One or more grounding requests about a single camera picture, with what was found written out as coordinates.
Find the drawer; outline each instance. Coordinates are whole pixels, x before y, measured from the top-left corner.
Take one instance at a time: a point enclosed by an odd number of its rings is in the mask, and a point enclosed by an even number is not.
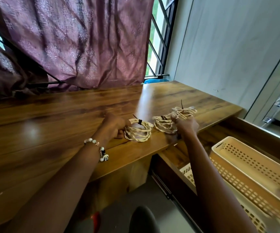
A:
[[[208,155],[211,147],[232,136],[280,164],[280,138],[242,119],[231,117],[198,134]],[[203,231],[209,232],[208,218],[199,203],[195,186],[180,172],[189,163],[183,141],[154,155],[151,171],[187,216]]]

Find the wooden table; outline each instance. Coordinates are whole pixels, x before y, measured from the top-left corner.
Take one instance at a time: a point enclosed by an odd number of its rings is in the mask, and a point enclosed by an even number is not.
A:
[[[0,102],[0,224],[61,168],[89,138],[106,112],[152,122],[171,108],[195,106],[200,129],[241,111],[239,106],[179,82],[45,94]],[[87,214],[145,183],[151,156],[177,141],[153,129],[144,143],[114,139],[84,192]]]

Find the wooden tabletop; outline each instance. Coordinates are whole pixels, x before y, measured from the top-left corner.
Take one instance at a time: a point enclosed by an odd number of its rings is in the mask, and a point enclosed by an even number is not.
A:
[[[26,202],[94,133],[106,112],[152,122],[171,108],[195,106],[200,128],[212,126],[241,108],[179,82],[164,82],[45,94],[0,102],[0,208]],[[144,143],[114,139],[109,160],[99,163],[96,180],[177,141],[153,129]]]

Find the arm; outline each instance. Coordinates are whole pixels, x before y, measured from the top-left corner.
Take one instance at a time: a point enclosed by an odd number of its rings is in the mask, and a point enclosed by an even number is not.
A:
[[[6,232],[64,232],[89,178],[100,160],[100,147],[123,136],[129,121],[108,114],[84,145],[14,217]]]
[[[187,146],[197,196],[203,204],[214,232],[257,232],[234,194],[212,164],[197,138],[198,123],[172,118]]]

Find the blue object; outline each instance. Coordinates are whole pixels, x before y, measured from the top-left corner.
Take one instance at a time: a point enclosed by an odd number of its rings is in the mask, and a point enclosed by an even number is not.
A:
[[[161,83],[161,82],[169,82],[169,80],[167,79],[155,79],[155,78],[151,78],[151,79],[146,79],[144,84],[148,84],[148,83]]]

